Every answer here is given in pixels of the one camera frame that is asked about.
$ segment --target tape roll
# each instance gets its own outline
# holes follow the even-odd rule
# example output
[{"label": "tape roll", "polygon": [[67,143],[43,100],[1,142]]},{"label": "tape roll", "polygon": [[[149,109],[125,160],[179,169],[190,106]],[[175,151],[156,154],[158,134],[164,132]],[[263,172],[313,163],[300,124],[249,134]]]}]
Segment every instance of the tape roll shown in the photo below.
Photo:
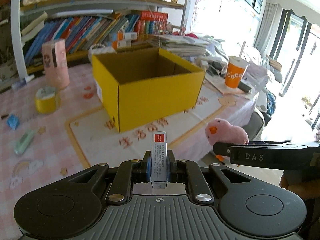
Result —
[{"label": "tape roll", "polygon": [[60,107],[59,91],[53,87],[44,87],[35,96],[36,109],[40,114],[53,113]]}]

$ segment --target screw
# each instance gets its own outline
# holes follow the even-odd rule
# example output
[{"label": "screw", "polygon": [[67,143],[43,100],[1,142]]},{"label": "screw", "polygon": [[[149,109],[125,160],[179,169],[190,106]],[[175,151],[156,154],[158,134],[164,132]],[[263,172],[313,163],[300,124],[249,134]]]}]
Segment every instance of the screw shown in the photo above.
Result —
[{"label": "screw", "polygon": [[208,194],[199,194],[198,196],[196,196],[196,199],[201,202],[207,202],[212,200],[212,197]]},{"label": "screw", "polygon": [[109,196],[109,200],[112,202],[119,202],[124,200],[124,196],[121,194],[112,194]]}]

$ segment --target orange cup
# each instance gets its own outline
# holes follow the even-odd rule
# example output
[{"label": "orange cup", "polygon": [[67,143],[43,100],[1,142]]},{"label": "orange cup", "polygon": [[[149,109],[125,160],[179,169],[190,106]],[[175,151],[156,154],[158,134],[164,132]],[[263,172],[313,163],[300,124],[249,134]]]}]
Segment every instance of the orange cup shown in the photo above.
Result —
[{"label": "orange cup", "polygon": [[224,83],[230,88],[237,88],[248,67],[247,61],[236,56],[229,56],[229,64]]}]

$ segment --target orange beak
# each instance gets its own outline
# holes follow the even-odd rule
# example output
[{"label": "orange beak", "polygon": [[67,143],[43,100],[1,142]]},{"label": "orange beak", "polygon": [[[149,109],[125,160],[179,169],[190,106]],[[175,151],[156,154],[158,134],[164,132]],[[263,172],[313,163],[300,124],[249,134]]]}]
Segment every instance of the orange beak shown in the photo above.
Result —
[{"label": "orange beak", "polygon": [[210,133],[215,134],[217,132],[217,128],[215,126],[209,127]]}]

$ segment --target pink cylinder container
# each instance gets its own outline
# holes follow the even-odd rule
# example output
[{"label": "pink cylinder container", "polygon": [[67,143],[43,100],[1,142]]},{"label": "pink cylinder container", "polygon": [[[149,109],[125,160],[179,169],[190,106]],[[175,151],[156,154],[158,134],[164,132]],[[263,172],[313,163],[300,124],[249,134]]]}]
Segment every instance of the pink cylinder container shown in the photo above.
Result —
[{"label": "pink cylinder container", "polygon": [[69,73],[64,39],[48,41],[42,45],[44,73],[49,86],[59,90],[69,83]]}]

